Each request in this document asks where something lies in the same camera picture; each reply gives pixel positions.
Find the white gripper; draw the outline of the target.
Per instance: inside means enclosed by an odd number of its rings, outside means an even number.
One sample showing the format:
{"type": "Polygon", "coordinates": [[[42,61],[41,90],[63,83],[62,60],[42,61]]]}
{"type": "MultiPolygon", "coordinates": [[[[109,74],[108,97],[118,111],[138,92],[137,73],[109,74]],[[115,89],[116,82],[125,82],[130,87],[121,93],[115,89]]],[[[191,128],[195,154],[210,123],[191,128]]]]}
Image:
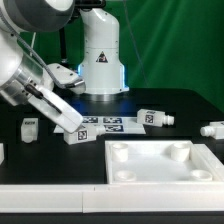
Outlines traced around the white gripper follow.
{"type": "Polygon", "coordinates": [[[29,103],[68,133],[75,132],[83,117],[58,95],[42,85],[29,85],[29,103]]]}

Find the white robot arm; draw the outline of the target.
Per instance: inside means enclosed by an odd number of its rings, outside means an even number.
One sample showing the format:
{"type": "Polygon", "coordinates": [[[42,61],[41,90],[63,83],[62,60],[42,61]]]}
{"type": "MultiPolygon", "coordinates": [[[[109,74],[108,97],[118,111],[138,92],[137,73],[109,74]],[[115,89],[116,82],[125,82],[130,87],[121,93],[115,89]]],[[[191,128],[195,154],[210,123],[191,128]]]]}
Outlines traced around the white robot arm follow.
{"type": "Polygon", "coordinates": [[[129,90],[119,60],[119,22],[105,0],[0,0],[0,97],[30,104],[69,133],[82,115],[53,92],[55,87],[110,100],[129,90]],[[77,71],[59,63],[58,31],[79,17],[84,58],[77,71]]]}

